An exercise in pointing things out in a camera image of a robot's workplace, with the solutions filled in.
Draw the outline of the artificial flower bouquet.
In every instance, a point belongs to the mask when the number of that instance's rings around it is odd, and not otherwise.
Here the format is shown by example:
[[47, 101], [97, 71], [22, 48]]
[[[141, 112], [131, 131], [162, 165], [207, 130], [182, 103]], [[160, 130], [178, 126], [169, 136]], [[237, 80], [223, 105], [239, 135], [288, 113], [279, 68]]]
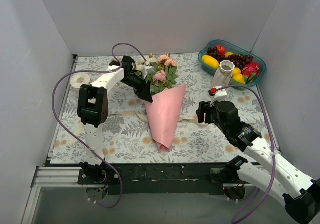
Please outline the artificial flower bouquet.
[[158, 57], [150, 53], [148, 56], [141, 57], [135, 68], [138, 71], [136, 75], [139, 77], [142, 77], [143, 65], [151, 65], [155, 68], [155, 73], [148, 74], [145, 79], [146, 82], [151, 82], [150, 92], [152, 96], [166, 89], [172, 89], [177, 83], [178, 62], [172, 59], [170, 53]]

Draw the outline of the pink wrapping paper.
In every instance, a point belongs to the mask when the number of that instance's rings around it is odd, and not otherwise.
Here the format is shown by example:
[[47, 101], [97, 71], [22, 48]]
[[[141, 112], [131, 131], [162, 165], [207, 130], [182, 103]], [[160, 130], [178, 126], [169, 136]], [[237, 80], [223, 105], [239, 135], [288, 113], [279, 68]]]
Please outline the pink wrapping paper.
[[160, 152], [171, 150], [186, 87], [187, 85], [183, 83], [172, 89], [166, 88], [152, 97], [152, 103], [145, 103], [151, 136]]

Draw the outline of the cream ribbon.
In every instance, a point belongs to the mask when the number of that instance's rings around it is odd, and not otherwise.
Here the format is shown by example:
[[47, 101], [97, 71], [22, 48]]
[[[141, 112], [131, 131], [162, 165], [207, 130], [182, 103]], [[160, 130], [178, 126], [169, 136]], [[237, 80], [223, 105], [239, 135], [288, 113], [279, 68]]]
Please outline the cream ribbon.
[[[148, 117], [146, 115], [143, 115], [137, 111], [125, 111], [125, 112], [117, 112], [117, 113], [111, 113], [110, 116], [136, 116], [138, 117], [142, 122], [149, 123]], [[192, 124], [197, 125], [200, 128], [206, 128], [209, 125], [207, 123], [198, 123], [198, 120], [196, 119], [187, 119], [187, 118], [179, 118], [178, 122], [189, 122]]]

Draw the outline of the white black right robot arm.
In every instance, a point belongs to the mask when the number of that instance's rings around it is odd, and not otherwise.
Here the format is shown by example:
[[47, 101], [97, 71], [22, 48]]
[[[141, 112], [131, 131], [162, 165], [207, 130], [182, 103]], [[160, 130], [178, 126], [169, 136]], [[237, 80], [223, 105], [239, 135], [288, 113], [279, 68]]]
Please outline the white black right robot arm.
[[237, 156], [225, 168], [230, 182], [242, 180], [268, 192], [299, 224], [308, 224], [319, 214], [320, 181], [301, 172], [280, 153], [273, 151], [259, 131], [241, 121], [232, 102], [211, 104], [202, 101], [196, 115], [200, 124], [216, 125], [232, 146], [264, 168], [258, 169]]

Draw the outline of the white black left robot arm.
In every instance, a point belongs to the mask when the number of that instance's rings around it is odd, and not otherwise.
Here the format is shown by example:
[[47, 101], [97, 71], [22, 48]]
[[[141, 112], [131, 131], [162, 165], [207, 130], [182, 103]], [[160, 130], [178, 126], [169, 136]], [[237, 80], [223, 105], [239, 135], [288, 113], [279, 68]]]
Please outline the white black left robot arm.
[[136, 63], [132, 57], [124, 56], [121, 62], [112, 61], [108, 73], [100, 76], [91, 84], [83, 84], [79, 89], [77, 115], [85, 132], [87, 151], [84, 161], [80, 163], [85, 176], [95, 184], [103, 183], [108, 175], [103, 169], [105, 155], [103, 153], [103, 124], [109, 115], [108, 94], [119, 83], [134, 90], [141, 100], [152, 103], [151, 83], [141, 75], [136, 75]]

